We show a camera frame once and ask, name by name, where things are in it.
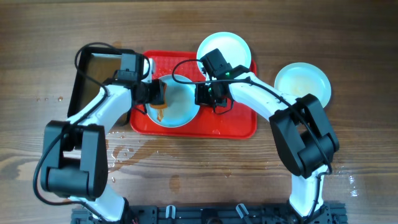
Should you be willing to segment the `orange sponge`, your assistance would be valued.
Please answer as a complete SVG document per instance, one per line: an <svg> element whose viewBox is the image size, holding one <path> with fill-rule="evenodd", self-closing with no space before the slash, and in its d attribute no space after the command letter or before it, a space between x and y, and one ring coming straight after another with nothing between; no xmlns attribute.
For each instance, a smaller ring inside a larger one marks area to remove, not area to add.
<svg viewBox="0 0 398 224"><path fill-rule="evenodd" d="M154 82L154 92L150 101L150 107L157 111L157 120L162 121L164 118L164 109L167 107L166 100L167 84L161 80Z"/></svg>

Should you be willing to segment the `stained white plate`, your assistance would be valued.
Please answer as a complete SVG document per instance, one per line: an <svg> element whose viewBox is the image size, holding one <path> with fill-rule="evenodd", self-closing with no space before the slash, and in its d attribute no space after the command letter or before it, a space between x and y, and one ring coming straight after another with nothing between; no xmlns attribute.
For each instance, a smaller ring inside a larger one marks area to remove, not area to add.
<svg viewBox="0 0 398 224"><path fill-rule="evenodd" d="M299 97L312 94L319 99L323 108L331 100L331 83L326 74L305 62L291 63L282 68L275 78L274 88Z"/></svg>
<svg viewBox="0 0 398 224"><path fill-rule="evenodd" d="M177 128L189 123L198 113L200 106L195 104L195 85L177 83L171 75L160 77L167 84L167 107L164 118L157 120L157 111L146 104L148 117L159 126Z"/></svg>

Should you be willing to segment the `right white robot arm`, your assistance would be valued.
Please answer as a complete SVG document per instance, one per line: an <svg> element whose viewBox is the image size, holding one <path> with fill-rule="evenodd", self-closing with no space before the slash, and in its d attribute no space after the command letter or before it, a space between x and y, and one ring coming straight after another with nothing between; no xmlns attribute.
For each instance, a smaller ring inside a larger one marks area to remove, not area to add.
<svg viewBox="0 0 398 224"><path fill-rule="evenodd" d="M333 172L333 155L340 146L318 98L283 93L252 72L236 77L228 72L195 86L199 103L229 98L268 120L280 160L292 174L290 207L302 223L316 219L323 206L323 179Z"/></svg>

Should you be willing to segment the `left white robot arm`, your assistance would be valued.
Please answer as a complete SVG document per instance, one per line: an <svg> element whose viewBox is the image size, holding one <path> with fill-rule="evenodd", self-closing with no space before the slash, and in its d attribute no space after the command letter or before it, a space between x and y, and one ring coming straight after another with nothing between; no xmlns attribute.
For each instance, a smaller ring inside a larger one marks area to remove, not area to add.
<svg viewBox="0 0 398 224"><path fill-rule="evenodd" d="M133 106L163 102L164 87L153 81L154 61L143 55L122 56L122 66L98 94L66 121L50 121L44 147L33 177L35 196L47 205L39 189L65 198L64 205L79 204L97 223L134 223L129 202L108 184L106 133Z"/></svg>

